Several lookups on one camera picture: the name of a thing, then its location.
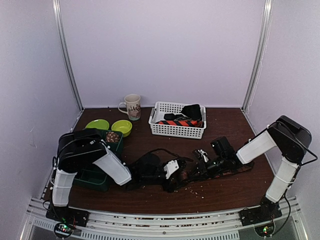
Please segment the dark red patterned tie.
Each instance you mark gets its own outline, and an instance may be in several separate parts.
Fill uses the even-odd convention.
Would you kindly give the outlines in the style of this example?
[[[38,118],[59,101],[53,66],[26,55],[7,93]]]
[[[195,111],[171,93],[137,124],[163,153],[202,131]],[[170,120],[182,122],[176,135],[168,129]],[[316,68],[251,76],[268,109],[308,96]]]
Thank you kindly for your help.
[[[177,175],[177,186],[179,188],[194,182],[202,182],[211,179],[234,176],[236,174],[251,171],[254,167],[254,162],[242,164],[236,161],[199,161],[190,170],[183,170]]]

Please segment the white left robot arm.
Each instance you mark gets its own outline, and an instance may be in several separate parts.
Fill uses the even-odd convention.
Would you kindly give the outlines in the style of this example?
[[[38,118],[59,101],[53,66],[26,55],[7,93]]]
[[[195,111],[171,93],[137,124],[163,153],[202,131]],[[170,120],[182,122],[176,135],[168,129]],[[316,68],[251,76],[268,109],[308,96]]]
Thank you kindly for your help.
[[[167,192],[174,192],[174,174],[185,168],[187,161],[167,149],[172,160],[161,163],[155,150],[145,153],[138,160],[126,164],[115,150],[122,136],[114,131],[85,128],[63,134],[58,140],[56,156],[52,159],[53,178],[50,207],[61,222],[72,218],[68,207],[73,181],[79,171],[94,165],[117,185],[135,190],[144,185],[161,185]]]

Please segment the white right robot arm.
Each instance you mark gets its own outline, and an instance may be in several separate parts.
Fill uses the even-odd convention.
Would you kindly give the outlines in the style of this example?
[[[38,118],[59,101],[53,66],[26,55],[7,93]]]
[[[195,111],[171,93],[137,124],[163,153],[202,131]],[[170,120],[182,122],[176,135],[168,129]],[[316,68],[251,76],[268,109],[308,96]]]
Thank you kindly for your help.
[[[275,212],[279,201],[295,183],[302,167],[316,162],[319,157],[310,150],[312,134],[286,115],[267,125],[260,133],[235,150],[225,136],[211,142],[216,157],[211,158],[203,149],[196,149],[198,163],[193,174],[196,181],[232,176],[253,169],[254,161],[272,154],[278,158],[274,165],[273,180],[256,210],[259,220],[268,220]]]

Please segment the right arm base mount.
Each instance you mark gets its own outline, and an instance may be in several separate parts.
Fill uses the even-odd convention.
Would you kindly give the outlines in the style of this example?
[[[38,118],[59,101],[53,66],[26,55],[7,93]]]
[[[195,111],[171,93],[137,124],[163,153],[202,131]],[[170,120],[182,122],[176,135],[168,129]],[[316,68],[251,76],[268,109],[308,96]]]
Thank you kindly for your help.
[[[275,219],[281,217],[279,204],[264,204],[253,208],[244,208],[239,212],[243,227],[253,225],[255,233],[262,238],[271,237],[276,231]]]

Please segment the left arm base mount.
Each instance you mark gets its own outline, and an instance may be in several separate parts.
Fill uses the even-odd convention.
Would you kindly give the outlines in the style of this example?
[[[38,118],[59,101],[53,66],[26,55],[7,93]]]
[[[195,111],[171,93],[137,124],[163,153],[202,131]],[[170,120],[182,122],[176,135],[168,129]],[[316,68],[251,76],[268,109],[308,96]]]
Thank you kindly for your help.
[[[53,233],[60,239],[70,237],[77,227],[86,227],[90,213],[69,207],[57,207],[46,212],[46,218],[57,221]]]

